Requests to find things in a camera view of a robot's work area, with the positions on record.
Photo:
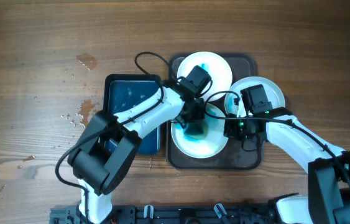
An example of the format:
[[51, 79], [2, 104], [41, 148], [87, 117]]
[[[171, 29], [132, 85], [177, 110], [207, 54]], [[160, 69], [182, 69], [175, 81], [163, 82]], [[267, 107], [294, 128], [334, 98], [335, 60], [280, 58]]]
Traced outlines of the green yellow sponge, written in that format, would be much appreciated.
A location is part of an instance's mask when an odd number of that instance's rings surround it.
[[188, 123], [183, 130], [183, 134], [188, 138], [204, 139], [208, 135], [208, 125], [205, 121]]

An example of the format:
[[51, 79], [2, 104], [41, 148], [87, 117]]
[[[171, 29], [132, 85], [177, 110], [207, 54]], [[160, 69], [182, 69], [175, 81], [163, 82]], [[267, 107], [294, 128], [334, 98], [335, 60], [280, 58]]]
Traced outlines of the white plate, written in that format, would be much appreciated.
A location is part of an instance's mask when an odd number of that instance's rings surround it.
[[172, 123], [172, 140], [178, 149], [193, 158], [206, 159], [217, 155], [228, 142], [223, 135], [224, 120], [205, 116], [204, 120], [193, 123], [199, 131], [187, 134], [180, 124]]
[[214, 93], [230, 89], [232, 70], [225, 59], [212, 52], [196, 52], [185, 57], [178, 68], [177, 77], [186, 77], [196, 65], [206, 70], [213, 81], [211, 88], [202, 96], [205, 101]]
[[[240, 95], [241, 90], [262, 84], [267, 95], [268, 100], [272, 103], [273, 108], [285, 107], [285, 97], [281, 89], [271, 80], [263, 77], [246, 77], [238, 80], [230, 87], [230, 91], [236, 92]], [[238, 116], [252, 116], [252, 111], [246, 112], [242, 100], [240, 101], [240, 106], [234, 104], [234, 99], [236, 96], [232, 93], [227, 93], [224, 99], [224, 109], [226, 114], [236, 114]]]

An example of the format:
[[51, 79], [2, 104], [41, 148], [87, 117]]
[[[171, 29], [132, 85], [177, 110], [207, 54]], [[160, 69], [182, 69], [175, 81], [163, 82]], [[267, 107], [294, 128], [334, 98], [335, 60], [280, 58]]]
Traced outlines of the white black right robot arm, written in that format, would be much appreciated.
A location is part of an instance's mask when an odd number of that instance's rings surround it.
[[227, 111], [225, 135], [267, 141], [308, 174], [308, 194], [275, 200], [279, 223], [350, 223], [350, 151], [310, 131], [284, 107]]

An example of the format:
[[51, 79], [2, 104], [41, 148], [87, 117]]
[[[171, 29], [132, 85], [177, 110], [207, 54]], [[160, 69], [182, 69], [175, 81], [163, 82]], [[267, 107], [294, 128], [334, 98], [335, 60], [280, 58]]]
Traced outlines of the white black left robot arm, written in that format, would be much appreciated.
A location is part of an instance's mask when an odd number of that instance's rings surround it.
[[125, 178], [142, 140], [161, 124], [192, 121], [211, 80], [158, 82], [158, 90], [123, 112], [99, 111], [78, 142], [64, 155], [83, 196], [78, 207], [85, 223], [102, 223], [113, 209], [111, 194]]

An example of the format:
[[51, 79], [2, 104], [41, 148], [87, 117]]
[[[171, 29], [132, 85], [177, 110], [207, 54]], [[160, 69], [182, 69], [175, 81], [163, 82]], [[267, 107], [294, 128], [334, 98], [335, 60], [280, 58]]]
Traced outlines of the dark brown serving tray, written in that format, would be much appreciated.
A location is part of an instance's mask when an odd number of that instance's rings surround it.
[[[243, 52], [217, 52], [229, 64], [233, 81], [257, 75], [254, 59]], [[207, 159], [192, 158], [184, 154], [173, 141], [172, 124], [167, 123], [166, 159], [179, 170], [253, 170], [262, 161], [262, 149], [256, 149], [256, 142], [240, 142], [230, 139], [216, 155]]]

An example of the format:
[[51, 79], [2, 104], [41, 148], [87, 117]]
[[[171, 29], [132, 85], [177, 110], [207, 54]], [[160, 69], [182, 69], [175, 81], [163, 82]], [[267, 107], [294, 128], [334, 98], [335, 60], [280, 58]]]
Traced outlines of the black water-filled tray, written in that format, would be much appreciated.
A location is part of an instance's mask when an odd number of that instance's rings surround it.
[[[103, 109], [109, 114], [131, 109], [158, 89], [158, 84], [147, 75], [108, 75], [104, 85]], [[160, 127], [157, 127], [142, 140], [138, 155], [156, 155], [159, 150]]]

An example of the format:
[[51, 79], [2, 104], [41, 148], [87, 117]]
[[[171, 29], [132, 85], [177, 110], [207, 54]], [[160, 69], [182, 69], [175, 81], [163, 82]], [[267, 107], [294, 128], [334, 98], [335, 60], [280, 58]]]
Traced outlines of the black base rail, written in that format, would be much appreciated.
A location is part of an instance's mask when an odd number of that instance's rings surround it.
[[103, 223], [275, 223], [276, 215], [266, 204], [238, 206], [155, 207], [115, 206]]

